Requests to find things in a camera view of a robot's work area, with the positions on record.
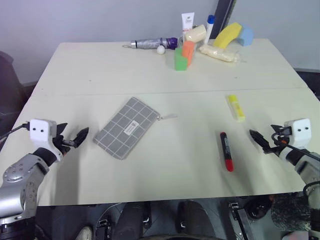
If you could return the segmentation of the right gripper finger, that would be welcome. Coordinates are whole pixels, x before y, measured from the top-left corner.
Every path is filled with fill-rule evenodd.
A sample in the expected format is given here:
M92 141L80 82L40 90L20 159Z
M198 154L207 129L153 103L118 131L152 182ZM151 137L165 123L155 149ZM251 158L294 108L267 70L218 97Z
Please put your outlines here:
M269 142L260 134L258 131L250 129L249 134L251 138L262 148L265 154L268 154L270 151Z
M272 127L276 135L283 135L283 132L284 132L283 126L275 125L275 124L271 124L270 126Z

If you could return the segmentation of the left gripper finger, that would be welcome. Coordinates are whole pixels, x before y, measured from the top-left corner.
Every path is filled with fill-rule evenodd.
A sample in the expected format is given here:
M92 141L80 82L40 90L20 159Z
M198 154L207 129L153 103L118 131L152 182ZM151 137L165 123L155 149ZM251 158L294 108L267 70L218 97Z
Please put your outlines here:
M68 124L65 122L65 123L60 123L56 126L56 135L61 135L62 132L64 131L64 129L66 128Z
M73 148L78 148L83 142L84 140L87 138L87 135L89 133L89 127L83 128L82 130L80 130L75 139L72 140L72 147Z

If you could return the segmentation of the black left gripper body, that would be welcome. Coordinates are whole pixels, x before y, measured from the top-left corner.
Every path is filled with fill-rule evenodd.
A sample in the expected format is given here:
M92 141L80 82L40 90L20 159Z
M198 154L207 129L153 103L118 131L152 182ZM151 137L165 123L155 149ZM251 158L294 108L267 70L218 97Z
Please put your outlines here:
M63 157L76 145L74 140L64 139L63 135L57 135L52 141L54 146L62 153Z

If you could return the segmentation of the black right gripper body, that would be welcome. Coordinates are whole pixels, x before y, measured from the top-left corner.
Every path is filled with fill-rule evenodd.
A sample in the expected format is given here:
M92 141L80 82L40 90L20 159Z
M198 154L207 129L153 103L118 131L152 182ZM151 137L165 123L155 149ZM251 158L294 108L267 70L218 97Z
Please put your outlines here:
M290 126L283 126L283 134L275 134L271 135L273 143L275 147L270 147L269 153L266 154L275 154L279 156L281 151L287 146L290 141L289 136L292 135L292 128Z

